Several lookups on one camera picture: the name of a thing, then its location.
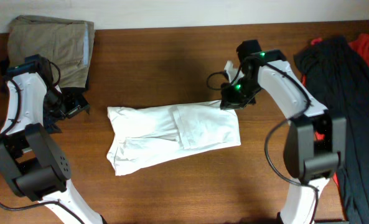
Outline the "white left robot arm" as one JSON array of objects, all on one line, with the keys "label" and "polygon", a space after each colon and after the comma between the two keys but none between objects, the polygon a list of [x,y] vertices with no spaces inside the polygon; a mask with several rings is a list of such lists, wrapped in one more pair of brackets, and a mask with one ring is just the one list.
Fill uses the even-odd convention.
[{"label": "white left robot arm", "polygon": [[9,104],[0,132],[0,173],[18,197],[32,204],[18,208],[0,202],[0,207],[18,212],[45,206],[64,223],[105,223],[78,193],[68,158],[44,128],[44,116],[63,120],[90,109],[82,95],[59,90],[54,65],[36,57],[3,76]]}]

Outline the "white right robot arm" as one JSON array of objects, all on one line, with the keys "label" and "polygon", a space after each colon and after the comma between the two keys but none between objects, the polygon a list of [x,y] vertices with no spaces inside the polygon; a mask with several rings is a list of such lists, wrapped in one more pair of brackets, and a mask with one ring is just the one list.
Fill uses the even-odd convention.
[{"label": "white right robot arm", "polygon": [[[240,50],[238,68],[227,62],[222,84],[221,109],[242,109],[253,104],[265,90],[277,104],[284,120],[264,140],[264,154],[273,172],[289,183],[286,202],[278,212],[278,223],[314,223],[325,186],[343,166],[347,121],[315,99],[295,76],[280,50]],[[269,142],[284,125],[288,133],[283,160],[289,177],[273,164]]]}]

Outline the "white t-shirt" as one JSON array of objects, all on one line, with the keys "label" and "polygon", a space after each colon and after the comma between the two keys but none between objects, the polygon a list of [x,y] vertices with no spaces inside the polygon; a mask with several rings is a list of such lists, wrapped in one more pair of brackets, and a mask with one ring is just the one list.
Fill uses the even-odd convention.
[{"label": "white t-shirt", "polygon": [[143,109],[107,108],[114,139],[106,158],[117,176],[241,144],[235,110],[206,101]]}]

